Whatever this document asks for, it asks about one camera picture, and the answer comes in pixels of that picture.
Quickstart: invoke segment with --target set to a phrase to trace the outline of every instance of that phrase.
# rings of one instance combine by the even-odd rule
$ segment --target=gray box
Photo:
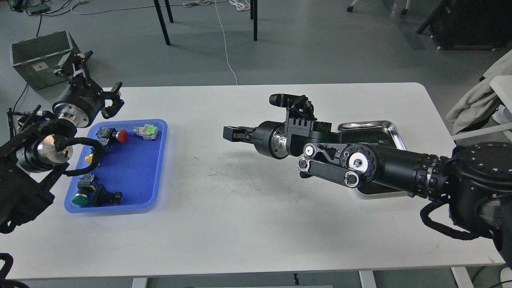
[[[23,79],[37,90],[65,81],[55,76],[53,68],[62,56],[80,50],[66,31],[55,32],[11,44],[11,65]]]

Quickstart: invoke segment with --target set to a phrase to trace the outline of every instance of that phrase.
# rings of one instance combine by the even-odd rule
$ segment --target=floor
[[[63,0],[52,0],[50,6],[56,9],[63,3]],[[152,3],[149,0],[89,0],[75,12]],[[180,3],[171,0],[171,4]],[[405,17],[399,15],[405,0],[361,1],[353,13],[348,13],[345,9],[350,3],[350,0],[260,1],[257,42],[252,40],[249,12],[238,12],[228,3],[218,3],[229,63],[239,85],[418,82],[426,87],[444,118],[458,99],[478,82],[482,73],[510,49],[438,51],[428,32],[415,33],[437,0],[412,1]],[[93,50],[89,69],[94,80],[103,87],[117,81],[122,81],[126,87],[235,85],[235,77],[226,63],[215,5],[173,6],[173,14],[175,23],[166,24],[173,43],[170,47],[164,43],[154,8],[43,17],[40,35],[67,30],[82,51]],[[6,1],[0,1],[1,111],[14,104],[25,86],[11,67],[8,47],[33,38],[38,23],[39,17],[11,12]],[[32,110],[37,104],[50,108],[64,86],[60,83],[37,92],[28,89],[17,110]],[[445,124],[451,130],[451,124],[446,121]],[[0,126],[0,137],[2,142],[8,140],[6,125]],[[501,133],[484,139],[506,140]],[[476,269],[468,268],[470,275]],[[499,266],[484,269],[475,287],[488,287],[498,282],[499,271]],[[334,285],[336,288],[360,285],[356,272],[303,273],[299,278],[301,285]],[[379,271],[375,272],[375,279],[379,288],[456,287],[450,269]],[[129,287],[131,280],[69,279],[27,283],[33,287]],[[247,274],[152,278],[148,287],[294,283],[291,273]]]

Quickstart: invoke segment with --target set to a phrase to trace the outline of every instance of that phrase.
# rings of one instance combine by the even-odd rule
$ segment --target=robotic arm
[[[393,149],[374,143],[343,143],[331,123],[313,115],[306,96],[274,94],[270,103],[286,108],[285,122],[265,121],[256,128],[224,127],[231,142],[254,145],[265,156],[299,157],[301,178],[316,176],[349,188],[378,183],[431,202],[420,212],[423,223],[461,240],[490,238],[512,266],[512,145],[484,142],[456,147],[450,158]],[[429,213],[450,207],[459,231],[434,222]]]
[[[55,67],[54,74],[68,78],[69,84],[52,111],[39,111],[41,105],[26,113],[8,110],[11,139],[0,147],[1,233],[34,220],[51,205],[55,196],[50,189],[61,175],[82,175],[98,166],[102,145],[93,139],[76,138],[77,128],[90,126],[100,111],[105,119],[113,117],[124,102],[119,93],[121,82],[111,91],[103,91],[90,78],[86,62],[92,54],[69,53]],[[112,101],[109,107],[105,106],[107,99]],[[21,116],[17,134],[13,116]],[[92,146],[93,159],[84,169],[67,171],[75,144]],[[50,173],[39,183],[28,174],[45,171]]]

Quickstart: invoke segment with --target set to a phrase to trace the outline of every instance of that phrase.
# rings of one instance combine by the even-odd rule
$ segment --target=green push button
[[[75,196],[71,199],[71,202],[81,207],[87,206],[89,204],[89,200],[83,196]]]
[[[146,135],[151,135],[155,132],[156,127],[154,125],[150,125],[146,130]]]

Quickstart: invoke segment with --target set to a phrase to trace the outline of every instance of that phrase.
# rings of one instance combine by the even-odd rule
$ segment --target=label
[[[32,68],[34,68],[34,70],[37,72],[37,71],[41,71],[44,69],[48,69],[48,65],[46,65],[46,63],[44,63],[44,62],[40,62],[40,63],[32,65]]]

